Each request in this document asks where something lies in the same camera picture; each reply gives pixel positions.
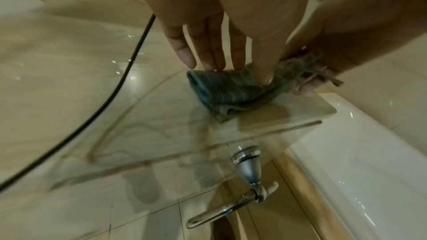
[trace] green cloth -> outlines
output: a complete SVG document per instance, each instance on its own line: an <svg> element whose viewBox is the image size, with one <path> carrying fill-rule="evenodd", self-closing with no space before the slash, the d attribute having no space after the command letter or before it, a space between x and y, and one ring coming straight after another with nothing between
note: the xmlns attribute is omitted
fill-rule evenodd
<svg viewBox="0 0 427 240"><path fill-rule="evenodd" d="M309 52L280 61L268 86L255 82L251 64L242 71L189 71L187 77L199 100L222 123L242 111L268 103L283 92L292 91L296 80L310 71L320 58L319 54Z"/></svg>

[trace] hand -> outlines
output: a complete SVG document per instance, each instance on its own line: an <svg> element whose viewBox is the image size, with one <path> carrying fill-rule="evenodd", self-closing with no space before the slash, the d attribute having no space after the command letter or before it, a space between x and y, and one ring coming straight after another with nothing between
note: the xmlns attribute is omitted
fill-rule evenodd
<svg viewBox="0 0 427 240"><path fill-rule="evenodd" d="M221 25L230 17L231 58L235 69L244 67L246 37L253 40L254 76L269 84L286 40L300 23L308 0L145 0L179 59L189 68L196 60L183 34L183 26L206 70L225 68Z"/></svg>
<svg viewBox="0 0 427 240"><path fill-rule="evenodd" d="M326 0L291 38L284 57L307 46L324 55L320 67L333 77L404 46L425 32L426 22L427 0ZM322 84L315 78L299 90Z"/></svg>

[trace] towel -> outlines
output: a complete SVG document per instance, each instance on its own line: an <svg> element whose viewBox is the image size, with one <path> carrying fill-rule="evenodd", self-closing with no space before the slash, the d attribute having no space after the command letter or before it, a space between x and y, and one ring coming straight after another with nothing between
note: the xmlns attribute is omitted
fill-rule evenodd
<svg viewBox="0 0 427 240"><path fill-rule="evenodd" d="M222 123L268 103L283 92L291 92L297 79L310 72L320 59L320 54L309 52L280 61L268 86L257 84L252 64L241 71L189 71L187 77L199 100Z"/></svg>

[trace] black cable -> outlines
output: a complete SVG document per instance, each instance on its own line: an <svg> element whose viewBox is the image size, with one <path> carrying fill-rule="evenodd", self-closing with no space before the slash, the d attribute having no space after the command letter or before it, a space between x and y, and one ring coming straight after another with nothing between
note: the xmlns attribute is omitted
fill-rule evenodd
<svg viewBox="0 0 427 240"><path fill-rule="evenodd" d="M41 165L43 162L45 162L48 158L58 153L64 146L66 146L69 142L71 142L74 138L76 138L82 131L84 131L90 124L92 124L93 121L95 121L96 118L99 117L99 115L102 114L103 111L110 105L110 103L114 100L114 98L119 93L121 87L125 83L126 77L129 74L129 71L135 62L135 59L137 58L138 52L141 49L141 46L143 45L145 38L148 35L148 32L150 31L154 20L156 19L156 16L153 14L148 21L147 26L145 27L144 33L141 36L141 39L139 40L135 51L133 51L132 57L130 58L128 67L126 68L125 72L123 73L123 76L121 77L119 83L117 84L114 91L111 93L110 97L102 104L102 106L89 118L87 119L78 129L76 129L73 133L68 135L65 139L62 140L59 144L54 146L52 149L47 151L45 154L43 154L41 157L30 163L27 167L19 171L17 174L11 176L9 179L4 181L0 184L0 193L4 192L6 189L10 188L12 185L14 185L17 181L19 181L21 178L26 176L28 173L30 173L32 170L37 168L39 165Z"/></svg>

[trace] wire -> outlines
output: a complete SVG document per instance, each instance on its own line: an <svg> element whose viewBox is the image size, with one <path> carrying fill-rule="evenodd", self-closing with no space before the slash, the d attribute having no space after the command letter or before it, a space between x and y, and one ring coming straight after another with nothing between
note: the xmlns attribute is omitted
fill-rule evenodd
<svg viewBox="0 0 427 240"><path fill-rule="evenodd" d="M92 124L96 120L96 118L98 118L105 111L105 109L111 104L111 102L117 96L121 87L125 83L126 77L128 76L129 71L130 71L133 63L135 62L135 59L137 58L138 52L141 49L141 47L145 41L145 38L147 37L155 19L156 19L156 16L153 14L151 16L150 20L148 21L147 26L145 27L144 33L142 34L141 39L139 40L139 42L135 48L135 51L133 51L132 57L130 58L129 64L128 64L125 72L123 73L123 76L121 77L121 79L120 79L119 83L117 84L116 88L114 89L114 91L111 93L110 97L108 97L108 99L104 102L104 104L102 104L102 106L89 119L87 119L78 129L76 129L73 133L71 133L65 139L63 139L62 142L58 143L56 146L54 146L52 149L47 151L41 157L39 157L38 159L36 159L32 163L30 163L27 167L25 167L24 169L19 171L17 174L11 176L9 179L7 179L3 183L1 183L0 184L0 193L6 191L8 188L10 188L12 185L14 185L21 178L23 178L24 176L29 174L32 170L34 170L35 168L40 166L42 163L44 163L48 158L50 158L53 155L55 155L56 153L58 153L64 146L66 146L69 142L71 142L73 139L75 139L80 133L82 133L82 131L84 131L90 124Z"/></svg>

